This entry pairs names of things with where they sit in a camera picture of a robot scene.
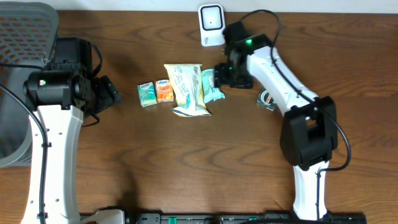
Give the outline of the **mint green wipes pack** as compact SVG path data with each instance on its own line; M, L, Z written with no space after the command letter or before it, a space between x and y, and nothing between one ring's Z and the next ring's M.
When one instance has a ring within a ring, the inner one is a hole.
M215 87L215 71L213 69L202 71L201 80L205 103L225 98L224 93L219 88Z

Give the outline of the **teal tissue box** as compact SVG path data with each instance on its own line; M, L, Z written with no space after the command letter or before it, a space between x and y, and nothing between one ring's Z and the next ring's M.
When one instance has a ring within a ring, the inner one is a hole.
M143 108L157 104L155 87L152 82L137 86L140 104Z

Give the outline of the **cream snack bag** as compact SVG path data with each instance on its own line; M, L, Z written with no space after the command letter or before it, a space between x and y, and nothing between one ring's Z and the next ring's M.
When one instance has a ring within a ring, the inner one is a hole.
M172 84L180 117L210 116L204 103L201 64L164 64Z

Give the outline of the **orange small packet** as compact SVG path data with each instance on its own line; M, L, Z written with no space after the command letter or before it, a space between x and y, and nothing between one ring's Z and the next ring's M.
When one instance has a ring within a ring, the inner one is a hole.
M157 102L170 102L174 100L174 91L170 80L158 80L155 82Z

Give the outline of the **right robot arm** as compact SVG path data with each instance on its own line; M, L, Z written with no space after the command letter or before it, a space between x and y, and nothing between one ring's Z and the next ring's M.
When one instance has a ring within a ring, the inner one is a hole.
M250 89L258 80L273 97L283 116L280 148L294 169L293 211L301 220L324 220L325 170L338 145L334 101L302 84L266 35L249 35L238 21L226 26L223 37L228 61L215 66L215 86Z

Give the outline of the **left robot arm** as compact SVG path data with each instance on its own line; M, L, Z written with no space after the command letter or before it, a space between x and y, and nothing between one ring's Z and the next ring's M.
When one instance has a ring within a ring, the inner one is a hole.
M92 65L97 46L77 37L59 38L54 58L24 82L31 107L32 161L23 223L127 223L120 208L81 216L76 200L77 147L83 120L122 98L101 65Z

